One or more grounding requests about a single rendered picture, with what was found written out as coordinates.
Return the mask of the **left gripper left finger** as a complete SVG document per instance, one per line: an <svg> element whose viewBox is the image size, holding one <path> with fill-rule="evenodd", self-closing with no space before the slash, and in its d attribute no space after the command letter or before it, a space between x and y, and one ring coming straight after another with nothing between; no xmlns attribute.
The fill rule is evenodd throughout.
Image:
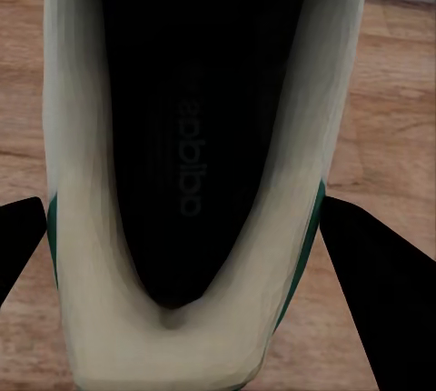
<svg viewBox="0 0 436 391"><path fill-rule="evenodd" d="M39 196L0 206L0 305L47 229Z"/></svg>

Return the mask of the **gym shoe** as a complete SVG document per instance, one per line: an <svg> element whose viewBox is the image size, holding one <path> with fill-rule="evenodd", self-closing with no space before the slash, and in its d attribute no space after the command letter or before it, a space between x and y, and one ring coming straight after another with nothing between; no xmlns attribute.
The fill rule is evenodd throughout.
<svg viewBox="0 0 436 391"><path fill-rule="evenodd" d="M47 232L79 391L239 391L320 224L364 0L44 0Z"/></svg>

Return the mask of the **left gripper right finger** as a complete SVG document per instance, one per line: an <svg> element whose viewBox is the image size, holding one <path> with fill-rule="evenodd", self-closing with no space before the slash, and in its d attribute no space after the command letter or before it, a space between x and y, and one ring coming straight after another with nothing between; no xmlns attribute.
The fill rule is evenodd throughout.
<svg viewBox="0 0 436 391"><path fill-rule="evenodd" d="M380 391L436 391L436 261L338 198L319 225Z"/></svg>

